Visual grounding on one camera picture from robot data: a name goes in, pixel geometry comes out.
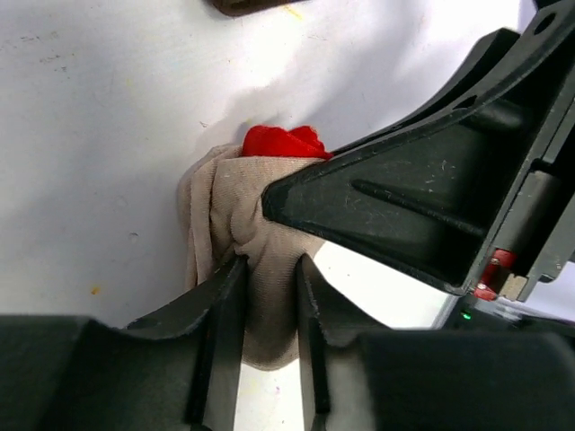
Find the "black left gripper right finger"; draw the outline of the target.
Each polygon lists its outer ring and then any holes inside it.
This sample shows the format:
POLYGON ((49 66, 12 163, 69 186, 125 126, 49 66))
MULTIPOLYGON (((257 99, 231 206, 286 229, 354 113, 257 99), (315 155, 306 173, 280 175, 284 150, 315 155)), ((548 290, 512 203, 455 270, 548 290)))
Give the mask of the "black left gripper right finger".
POLYGON ((570 324, 474 311, 441 330, 393 330, 306 256, 296 286, 306 429, 573 429, 570 324))

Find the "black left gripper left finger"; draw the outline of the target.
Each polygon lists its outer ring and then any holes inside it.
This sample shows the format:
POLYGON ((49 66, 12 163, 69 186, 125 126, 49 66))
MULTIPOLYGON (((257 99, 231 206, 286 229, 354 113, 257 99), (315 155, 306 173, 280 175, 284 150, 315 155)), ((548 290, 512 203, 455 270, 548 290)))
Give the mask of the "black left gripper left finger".
POLYGON ((116 329, 85 316, 1 319, 4 430, 230 430, 248 268, 116 329))

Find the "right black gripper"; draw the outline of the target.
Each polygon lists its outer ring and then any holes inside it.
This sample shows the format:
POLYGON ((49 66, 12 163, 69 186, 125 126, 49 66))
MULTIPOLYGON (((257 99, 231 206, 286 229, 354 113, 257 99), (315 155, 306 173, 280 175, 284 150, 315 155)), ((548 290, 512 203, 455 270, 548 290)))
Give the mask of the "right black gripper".
POLYGON ((536 7, 409 116, 273 182, 265 217, 453 294, 435 327, 555 280, 574 249, 574 4, 536 7))

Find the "beige red reindeer sock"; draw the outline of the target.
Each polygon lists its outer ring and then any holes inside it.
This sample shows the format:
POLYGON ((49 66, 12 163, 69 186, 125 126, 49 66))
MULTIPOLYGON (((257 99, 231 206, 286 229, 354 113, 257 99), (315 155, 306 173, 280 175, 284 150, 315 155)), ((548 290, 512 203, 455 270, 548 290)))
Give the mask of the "beige red reindeer sock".
POLYGON ((262 193, 272 182, 330 158, 310 126, 258 125, 241 144, 210 149, 180 180, 186 287, 207 281, 234 255, 247 258, 243 360, 252 367, 271 371, 297 359, 295 266, 323 246, 311 234, 267 220, 262 193))

